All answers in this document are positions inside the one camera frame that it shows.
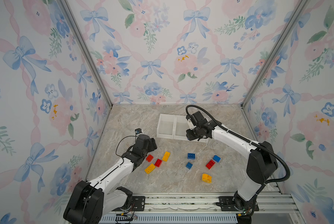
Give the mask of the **small red lego brick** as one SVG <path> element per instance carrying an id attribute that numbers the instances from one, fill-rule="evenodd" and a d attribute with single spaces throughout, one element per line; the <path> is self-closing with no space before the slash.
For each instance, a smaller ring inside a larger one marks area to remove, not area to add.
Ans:
<path id="1" fill-rule="evenodd" d="M 146 158 L 146 160 L 148 162 L 151 162 L 153 159 L 154 159 L 154 157 L 152 155 L 148 155 L 147 158 Z"/>

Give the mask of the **small blue lego brick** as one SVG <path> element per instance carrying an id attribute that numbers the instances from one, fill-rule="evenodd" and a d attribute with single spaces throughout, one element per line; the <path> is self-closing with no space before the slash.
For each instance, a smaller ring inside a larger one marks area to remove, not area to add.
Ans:
<path id="1" fill-rule="evenodd" d="M 214 156 L 213 156 L 213 160 L 214 160 L 215 162 L 220 162 L 221 158 L 220 158 L 219 156 L 217 156 L 217 155 L 214 155 Z"/>

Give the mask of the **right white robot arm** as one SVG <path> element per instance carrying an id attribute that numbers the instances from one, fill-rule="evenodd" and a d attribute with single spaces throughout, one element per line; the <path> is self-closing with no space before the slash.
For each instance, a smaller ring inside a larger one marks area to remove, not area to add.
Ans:
<path id="1" fill-rule="evenodd" d="M 271 145 L 267 142 L 252 141 L 215 119 L 208 121 L 201 112 L 188 114 L 186 120 L 190 126 L 186 131 L 189 141 L 214 139 L 233 148 L 247 159 L 246 178 L 234 194 L 232 204 L 239 211 L 254 209 L 257 195 L 265 188 L 266 181 L 278 168 L 276 158 L 261 149 L 264 147 L 272 152 Z"/>

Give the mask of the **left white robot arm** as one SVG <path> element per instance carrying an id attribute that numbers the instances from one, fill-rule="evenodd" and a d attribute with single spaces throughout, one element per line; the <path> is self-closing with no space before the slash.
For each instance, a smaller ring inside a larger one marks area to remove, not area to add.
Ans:
<path id="1" fill-rule="evenodd" d="M 138 168 L 156 150 L 154 138 L 139 134 L 118 162 L 91 181 L 80 181 L 74 188 L 63 218 L 71 224 L 97 224 L 116 209 L 132 210 L 133 193 L 124 187 L 112 190 L 124 177 Z"/>

